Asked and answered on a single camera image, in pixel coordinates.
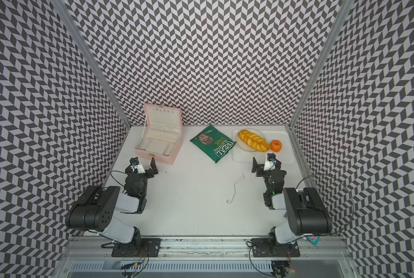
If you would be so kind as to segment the pink jewelry box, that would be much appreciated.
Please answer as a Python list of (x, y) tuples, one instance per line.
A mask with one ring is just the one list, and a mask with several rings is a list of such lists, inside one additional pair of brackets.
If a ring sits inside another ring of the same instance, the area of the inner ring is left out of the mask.
[(182, 147), (182, 111), (179, 108), (145, 104), (146, 126), (135, 147), (138, 156), (174, 164)]

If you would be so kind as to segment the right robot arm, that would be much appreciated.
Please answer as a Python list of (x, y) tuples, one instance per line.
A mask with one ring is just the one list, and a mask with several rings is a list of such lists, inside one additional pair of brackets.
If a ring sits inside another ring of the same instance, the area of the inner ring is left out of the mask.
[(322, 236), (332, 231), (332, 219), (318, 191), (312, 187), (297, 189), (285, 186), (287, 171), (275, 154), (268, 154), (264, 163), (252, 159), (251, 172), (263, 179), (266, 191), (263, 200), (270, 210), (285, 212), (286, 222), (272, 227), (268, 245), (293, 244), (304, 237)]

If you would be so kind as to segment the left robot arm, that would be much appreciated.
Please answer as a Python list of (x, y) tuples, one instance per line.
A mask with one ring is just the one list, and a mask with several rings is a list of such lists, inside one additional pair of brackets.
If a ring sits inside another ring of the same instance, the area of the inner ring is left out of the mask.
[(148, 180), (158, 174), (153, 158), (145, 169), (138, 157), (131, 158), (122, 186), (88, 186), (65, 217), (67, 228), (92, 232), (112, 241), (113, 256), (140, 254), (147, 250), (139, 228), (122, 222), (115, 212), (141, 214), (147, 203)]

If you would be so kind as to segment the braided bread loaf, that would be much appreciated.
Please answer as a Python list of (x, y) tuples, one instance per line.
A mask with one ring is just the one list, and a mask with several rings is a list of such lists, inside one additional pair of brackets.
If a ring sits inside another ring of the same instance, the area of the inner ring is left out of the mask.
[(267, 152), (271, 149), (271, 145), (262, 137), (248, 130), (242, 130), (238, 133), (238, 137), (247, 146), (259, 152)]

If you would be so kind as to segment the clear glass plate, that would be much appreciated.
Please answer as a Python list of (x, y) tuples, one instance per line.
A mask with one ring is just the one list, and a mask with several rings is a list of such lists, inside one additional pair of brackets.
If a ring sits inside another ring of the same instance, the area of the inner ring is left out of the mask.
[(255, 132), (241, 130), (237, 137), (239, 146), (248, 152), (266, 152), (270, 149), (269, 143)]

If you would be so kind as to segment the small orange pumpkin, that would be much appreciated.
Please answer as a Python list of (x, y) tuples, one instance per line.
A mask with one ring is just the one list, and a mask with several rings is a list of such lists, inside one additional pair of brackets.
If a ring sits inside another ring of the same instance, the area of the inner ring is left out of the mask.
[(271, 150), (274, 152), (279, 152), (283, 147), (282, 143), (278, 140), (273, 140), (270, 145)]

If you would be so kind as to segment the green snack bag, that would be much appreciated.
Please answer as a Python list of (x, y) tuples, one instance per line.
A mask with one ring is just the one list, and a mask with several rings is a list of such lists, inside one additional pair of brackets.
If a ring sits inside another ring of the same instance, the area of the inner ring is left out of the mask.
[(226, 156), (236, 145), (235, 141), (219, 132), (212, 125), (207, 126), (190, 141), (203, 153), (207, 154), (215, 163)]

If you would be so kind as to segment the teal candy bag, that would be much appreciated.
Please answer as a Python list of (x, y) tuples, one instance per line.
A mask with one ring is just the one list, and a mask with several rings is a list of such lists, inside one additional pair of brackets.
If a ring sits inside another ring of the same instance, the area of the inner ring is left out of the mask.
[(319, 240), (320, 240), (320, 237), (319, 236), (309, 236), (309, 237), (307, 237), (307, 239), (313, 244), (313, 245), (317, 245), (318, 244), (318, 242), (319, 242)]

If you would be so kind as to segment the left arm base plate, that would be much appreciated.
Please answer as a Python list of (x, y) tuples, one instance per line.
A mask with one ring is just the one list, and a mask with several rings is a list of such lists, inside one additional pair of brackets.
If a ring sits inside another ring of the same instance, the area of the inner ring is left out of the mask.
[(115, 244), (112, 257), (114, 258), (139, 258), (139, 257), (158, 257), (161, 247), (160, 238), (144, 238), (141, 239), (141, 244)]

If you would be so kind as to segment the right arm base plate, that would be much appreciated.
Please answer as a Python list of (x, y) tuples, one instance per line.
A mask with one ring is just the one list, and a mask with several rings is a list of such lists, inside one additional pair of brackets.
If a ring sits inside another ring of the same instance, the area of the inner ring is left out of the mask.
[(300, 249), (295, 244), (271, 244), (267, 238), (253, 238), (248, 242), (252, 254), (257, 258), (300, 257)]

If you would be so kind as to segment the aluminium mounting rail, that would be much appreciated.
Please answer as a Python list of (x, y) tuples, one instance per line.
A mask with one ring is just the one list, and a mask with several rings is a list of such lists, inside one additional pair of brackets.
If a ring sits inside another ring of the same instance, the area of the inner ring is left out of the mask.
[[(255, 238), (254, 236), (146, 236), (144, 238), (161, 239), (158, 257), (150, 257), (154, 260), (270, 259), (253, 256), (248, 242)], [(294, 260), (341, 261), (352, 258), (345, 241), (339, 236), (321, 237), (316, 246), (307, 239), (300, 239), (296, 243), (300, 249), (300, 257), (292, 257)]]

